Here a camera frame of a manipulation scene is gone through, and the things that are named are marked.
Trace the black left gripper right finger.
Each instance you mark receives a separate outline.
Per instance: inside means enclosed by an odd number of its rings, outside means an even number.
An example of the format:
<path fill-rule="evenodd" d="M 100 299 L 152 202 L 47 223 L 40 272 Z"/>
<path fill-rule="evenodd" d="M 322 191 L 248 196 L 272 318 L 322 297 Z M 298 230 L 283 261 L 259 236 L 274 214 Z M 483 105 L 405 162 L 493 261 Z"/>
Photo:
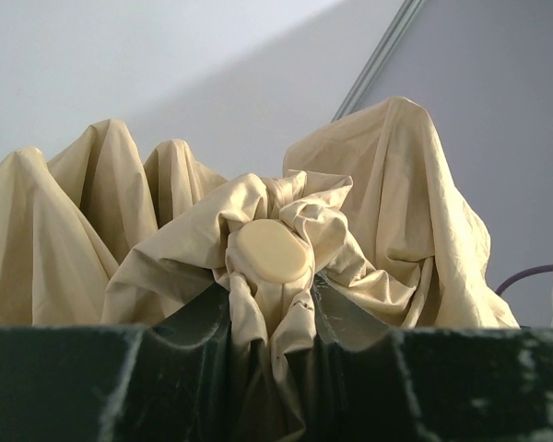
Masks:
<path fill-rule="evenodd" d="M 391 327 L 314 279 L 320 441 L 553 441 L 553 329 Z"/>

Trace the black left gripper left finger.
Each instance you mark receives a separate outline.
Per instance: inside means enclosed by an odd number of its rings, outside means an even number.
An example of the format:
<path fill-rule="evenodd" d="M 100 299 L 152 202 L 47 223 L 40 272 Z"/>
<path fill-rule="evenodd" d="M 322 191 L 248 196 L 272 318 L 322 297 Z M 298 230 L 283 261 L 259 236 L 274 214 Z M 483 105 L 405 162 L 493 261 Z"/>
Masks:
<path fill-rule="evenodd" d="M 0 327 L 0 441 L 224 441 L 229 301 L 159 324 Z"/>

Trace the beige folding umbrella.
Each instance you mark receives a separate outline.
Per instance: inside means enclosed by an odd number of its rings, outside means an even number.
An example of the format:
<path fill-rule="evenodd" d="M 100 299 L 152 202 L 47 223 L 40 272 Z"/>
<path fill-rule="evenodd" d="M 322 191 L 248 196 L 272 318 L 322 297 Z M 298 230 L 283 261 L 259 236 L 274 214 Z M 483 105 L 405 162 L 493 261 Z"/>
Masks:
<path fill-rule="evenodd" d="M 226 180 L 180 139 L 142 160 L 119 120 L 0 163 L 0 326 L 153 325 L 218 283 L 242 436 L 307 432 L 287 356 L 316 337 L 316 274 L 392 326 L 516 328 L 489 250 L 429 113 L 402 97 L 291 146 L 279 178 Z"/>

